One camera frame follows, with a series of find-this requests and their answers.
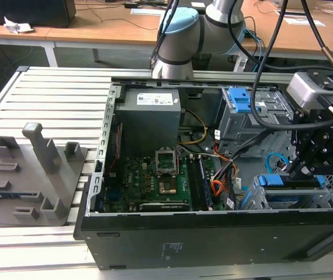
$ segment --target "gray carpet floor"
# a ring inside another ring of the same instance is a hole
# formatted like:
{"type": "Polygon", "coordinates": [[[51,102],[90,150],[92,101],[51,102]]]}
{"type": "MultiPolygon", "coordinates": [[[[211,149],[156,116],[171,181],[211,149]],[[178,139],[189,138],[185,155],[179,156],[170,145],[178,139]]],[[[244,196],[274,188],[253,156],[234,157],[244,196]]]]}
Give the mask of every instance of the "gray carpet floor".
{"type": "MultiPolygon", "coordinates": [[[[151,52],[149,51],[99,50],[101,61],[94,62],[91,49],[56,49],[57,62],[60,67],[148,69],[150,54],[151,52]]],[[[232,71],[234,63],[232,57],[213,55],[207,70],[232,71]]],[[[326,64],[324,61],[296,61],[295,59],[273,59],[272,63],[277,65],[326,64]]],[[[33,47],[32,49],[27,46],[2,45],[0,48],[0,91],[19,65],[47,67],[48,61],[44,49],[41,47],[33,47]],[[2,51],[5,52],[12,63],[17,62],[15,67],[11,66],[11,63],[2,51]]]]}

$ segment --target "metal slotted surface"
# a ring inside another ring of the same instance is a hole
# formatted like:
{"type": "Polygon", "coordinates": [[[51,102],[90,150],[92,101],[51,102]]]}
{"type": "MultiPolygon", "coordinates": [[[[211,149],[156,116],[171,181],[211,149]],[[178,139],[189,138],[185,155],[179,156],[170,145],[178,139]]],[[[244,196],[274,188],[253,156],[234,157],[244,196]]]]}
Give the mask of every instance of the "metal slotted surface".
{"type": "MultiPolygon", "coordinates": [[[[251,79],[251,75],[199,71],[195,73],[195,78],[245,81],[251,79]]],[[[56,145],[78,141],[89,149],[68,225],[45,228],[0,226],[0,279],[221,280],[266,276],[273,279],[333,279],[333,252],[311,263],[99,271],[86,244],[75,241],[72,234],[84,182],[92,173],[112,76],[150,77],[150,72],[30,67],[26,72],[15,73],[0,93],[0,136],[13,136],[19,144],[28,143],[21,129],[27,122],[33,121],[42,123],[43,136],[53,138],[56,145]]],[[[266,74],[262,78],[271,82],[274,77],[266,74]]],[[[281,74],[285,82],[290,77],[281,74]]]]}

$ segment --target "desk leg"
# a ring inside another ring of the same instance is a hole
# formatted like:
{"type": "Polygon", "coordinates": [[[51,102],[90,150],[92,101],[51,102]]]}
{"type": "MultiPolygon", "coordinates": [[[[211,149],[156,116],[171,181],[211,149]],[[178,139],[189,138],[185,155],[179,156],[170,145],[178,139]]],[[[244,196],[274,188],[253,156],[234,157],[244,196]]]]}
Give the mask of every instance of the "desk leg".
{"type": "Polygon", "coordinates": [[[241,52],[241,54],[237,58],[237,61],[235,62],[234,72],[244,72],[247,61],[248,57],[243,52],[241,52]]]}
{"type": "Polygon", "coordinates": [[[94,61],[95,62],[99,62],[100,61],[100,58],[99,58],[99,51],[97,48],[93,48],[92,49],[92,54],[94,56],[94,61]]]}
{"type": "Polygon", "coordinates": [[[44,51],[46,52],[46,56],[48,59],[48,63],[50,64],[50,67],[58,67],[54,47],[44,46],[44,51]]]}

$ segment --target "gray plastic holder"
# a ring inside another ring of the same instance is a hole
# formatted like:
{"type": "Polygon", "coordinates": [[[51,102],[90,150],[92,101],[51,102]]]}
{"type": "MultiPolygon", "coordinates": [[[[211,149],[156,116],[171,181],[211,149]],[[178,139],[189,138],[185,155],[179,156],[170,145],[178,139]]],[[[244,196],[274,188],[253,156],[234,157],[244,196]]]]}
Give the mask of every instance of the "gray plastic holder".
{"type": "Polygon", "coordinates": [[[56,147],[42,129],[25,125],[31,145],[0,137],[0,225],[61,226],[68,218],[87,149],[76,142],[56,147]]]}

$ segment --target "green circuit board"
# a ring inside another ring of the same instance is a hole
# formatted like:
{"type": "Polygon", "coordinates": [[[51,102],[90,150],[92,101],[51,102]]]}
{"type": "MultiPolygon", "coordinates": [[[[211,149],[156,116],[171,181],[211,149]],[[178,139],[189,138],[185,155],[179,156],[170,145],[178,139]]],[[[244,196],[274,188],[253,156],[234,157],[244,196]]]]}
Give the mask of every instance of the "green circuit board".
{"type": "MultiPolygon", "coordinates": [[[[138,212],[137,207],[148,202],[184,203],[192,211],[187,160],[187,157],[179,157],[178,175],[157,176],[154,157],[128,157],[121,184],[115,190],[108,190],[105,195],[105,212],[138,212]]],[[[203,164],[205,174],[210,178],[214,172],[212,159],[204,158],[203,164]]],[[[171,168],[173,165],[172,159],[167,158],[159,163],[162,168],[171,168]]],[[[213,209],[222,210],[222,203],[213,205],[213,209]]]]}

